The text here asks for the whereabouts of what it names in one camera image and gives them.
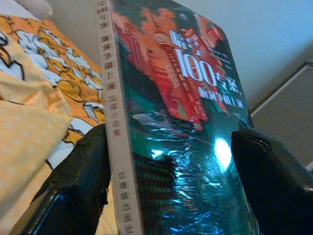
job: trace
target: book cover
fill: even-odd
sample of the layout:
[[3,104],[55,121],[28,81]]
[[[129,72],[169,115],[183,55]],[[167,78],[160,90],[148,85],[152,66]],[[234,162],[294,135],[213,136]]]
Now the book cover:
[[258,234],[231,158],[251,122],[224,32],[170,0],[95,10],[120,234]]

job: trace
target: cartoon print blanket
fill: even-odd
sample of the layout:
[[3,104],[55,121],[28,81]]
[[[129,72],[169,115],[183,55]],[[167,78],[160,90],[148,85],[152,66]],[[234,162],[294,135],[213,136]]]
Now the cartoon print blanket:
[[[8,42],[14,44],[14,47],[9,47]],[[35,73],[38,74],[37,83],[32,81]],[[0,102],[7,103],[7,110],[10,109],[8,106],[17,105],[16,107],[19,107],[19,109],[11,109],[12,111],[7,113],[6,118],[17,117],[16,120],[11,120],[12,125],[18,122],[21,123],[21,126],[30,125],[28,128],[29,135],[36,136],[38,133],[32,131],[32,125],[36,125],[35,118],[43,120],[40,127],[38,127],[46,133],[45,136],[41,137],[45,139],[41,146],[44,148],[49,145],[52,149],[46,148],[48,151],[45,154],[37,154],[41,156],[37,159],[37,162],[43,163],[47,158],[49,166],[55,168],[72,151],[80,138],[92,127],[105,121],[99,68],[60,33],[50,21],[36,21],[0,15],[0,76]],[[24,95],[24,97],[18,98],[20,97],[18,94],[21,94],[22,91],[21,87],[26,90],[23,94],[32,94],[32,96]],[[8,96],[15,98],[7,101],[5,99]],[[40,110],[42,113],[39,111],[36,113],[33,110],[23,112],[22,109],[25,109],[25,106],[29,106],[28,109],[34,109],[37,106],[38,109],[42,109]],[[56,118],[60,114],[63,120]],[[59,141],[52,142],[49,139],[50,135],[52,136],[52,130],[57,133],[55,134],[55,140],[59,139]],[[28,136],[28,139],[22,137],[24,141],[28,140],[23,145],[26,147],[27,145],[30,146],[29,142],[36,139],[33,136]],[[37,150],[37,148],[37,146],[33,146],[32,150]],[[11,164],[25,166],[21,161],[11,161]],[[29,201],[33,196],[32,191],[39,188],[51,172],[46,165],[44,168],[40,168],[40,166],[42,165],[39,163],[36,167],[31,166],[33,171],[29,174],[28,180],[39,171],[39,173],[43,172],[41,173],[42,181],[37,184],[31,182],[22,194],[27,195]],[[16,173],[12,168],[6,170],[7,173],[8,171],[11,175]],[[27,180],[21,181],[18,187],[11,190],[9,197],[18,198],[26,185]],[[112,200],[112,195],[109,195],[109,197],[108,200]],[[8,232],[23,210],[26,209],[27,205],[22,205],[20,201],[25,201],[25,198],[20,198],[16,203],[20,204],[21,208],[14,206],[9,210],[10,205],[5,209],[5,211],[9,210],[6,215],[0,214],[0,219],[4,216],[0,220],[1,227],[4,230],[0,233]],[[109,229],[116,230],[113,205],[111,203],[108,206],[110,211],[108,214],[111,216],[105,220],[112,221],[112,228]],[[105,230],[101,231],[101,234],[107,234]]]

